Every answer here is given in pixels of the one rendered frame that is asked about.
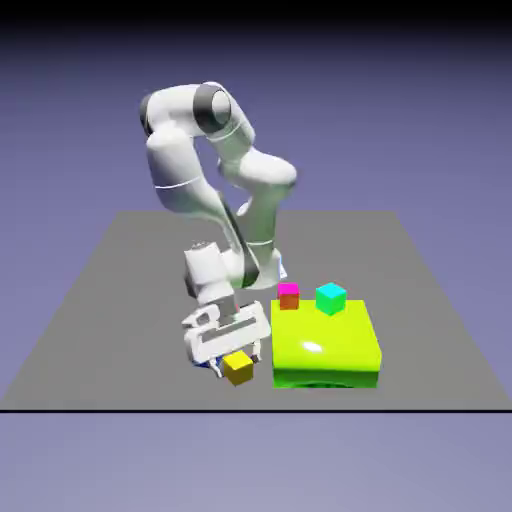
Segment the small magenta cube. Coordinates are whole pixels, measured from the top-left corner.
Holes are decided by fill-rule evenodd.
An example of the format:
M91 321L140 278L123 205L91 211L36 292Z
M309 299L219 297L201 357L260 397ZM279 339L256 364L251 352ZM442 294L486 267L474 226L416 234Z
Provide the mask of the small magenta cube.
M300 289L296 282L280 282L277 298L281 310L297 310L300 304Z

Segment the small yellow cube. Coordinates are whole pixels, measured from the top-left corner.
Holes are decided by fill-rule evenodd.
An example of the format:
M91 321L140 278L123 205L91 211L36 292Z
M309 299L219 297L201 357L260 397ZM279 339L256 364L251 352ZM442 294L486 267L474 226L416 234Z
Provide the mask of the small yellow cube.
M253 378L254 363L243 350L239 350L223 357L223 371L228 381L238 386Z

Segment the small cyan cube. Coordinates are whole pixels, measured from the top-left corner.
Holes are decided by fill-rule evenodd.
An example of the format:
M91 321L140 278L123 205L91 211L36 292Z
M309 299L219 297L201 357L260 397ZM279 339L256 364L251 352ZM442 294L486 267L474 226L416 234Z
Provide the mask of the small cyan cube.
M316 308L328 316L343 311L346 300L346 289L334 282L326 283L315 290Z

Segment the large lime green box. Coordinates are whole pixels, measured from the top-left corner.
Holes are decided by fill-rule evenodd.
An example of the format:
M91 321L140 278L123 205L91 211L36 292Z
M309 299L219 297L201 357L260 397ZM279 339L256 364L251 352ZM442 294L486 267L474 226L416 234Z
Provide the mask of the large lime green box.
M271 301L272 366L276 388L375 388L382 351L362 300L332 316L302 300L294 310Z

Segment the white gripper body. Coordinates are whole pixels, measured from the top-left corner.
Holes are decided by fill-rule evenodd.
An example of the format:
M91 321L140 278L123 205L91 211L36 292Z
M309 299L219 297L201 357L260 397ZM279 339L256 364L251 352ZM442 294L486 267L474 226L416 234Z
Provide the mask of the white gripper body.
M221 314L218 304L203 306L183 320L183 328L187 353L193 363L206 363L236 352L271 334L259 301L228 315Z

